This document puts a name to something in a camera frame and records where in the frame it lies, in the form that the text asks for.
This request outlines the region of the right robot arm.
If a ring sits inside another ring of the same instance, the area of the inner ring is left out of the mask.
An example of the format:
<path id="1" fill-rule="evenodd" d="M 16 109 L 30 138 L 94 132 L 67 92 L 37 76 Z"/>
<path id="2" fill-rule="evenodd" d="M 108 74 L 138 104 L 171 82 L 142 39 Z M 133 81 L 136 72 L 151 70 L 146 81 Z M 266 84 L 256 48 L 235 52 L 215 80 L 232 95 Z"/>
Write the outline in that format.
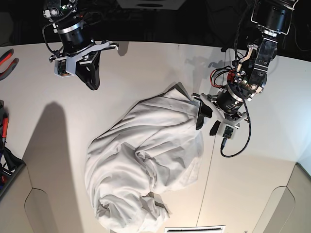
<path id="1" fill-rule="evenodd" d="M 96 43 L 86 31 L 87 27 L 104 19 L 103 13 L 90 8 L 80 9 L 76 0 L 48 0 L 43 16 L 49 23 L 43 26 L 42 33 L 52 26 L 62 43 L 58 50 L 48 49 L 55 75 L 77 76 L 90 90 L 97 90 L 100 86 L 101 52 L 119 48 L 118 43 L 109 40 Z"/>

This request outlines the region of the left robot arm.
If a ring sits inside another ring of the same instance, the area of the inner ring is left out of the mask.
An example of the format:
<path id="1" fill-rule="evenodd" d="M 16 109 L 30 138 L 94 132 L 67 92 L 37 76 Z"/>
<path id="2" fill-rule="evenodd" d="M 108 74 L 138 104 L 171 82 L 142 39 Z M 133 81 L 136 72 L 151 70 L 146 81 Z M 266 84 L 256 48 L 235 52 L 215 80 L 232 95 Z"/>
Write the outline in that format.
<path id="1" fill-rule="evenodd" d="M 256 0 L 250 20 L 256 24 L 261 37 L 247 45 L 246 54 L 239 57 L 236 34 L 233 49 L 234 61 L 231 65 L 214 69 L 210 84 L 217 88 L 216 95 L 196 94 L 192 96 L 200 102 L 196 129 L 204 124 L 205 118 L 216 116 L 217 120 L 210 135 L 219 135 L 228 140 L 233 138 L 242 121 L 251 124 L 249 111 L 240 112 L 247 102 L 263 92 L 267 82 L 269 64 L 277 54 L 277 36 L 287 35 L 297 1 Z"/>

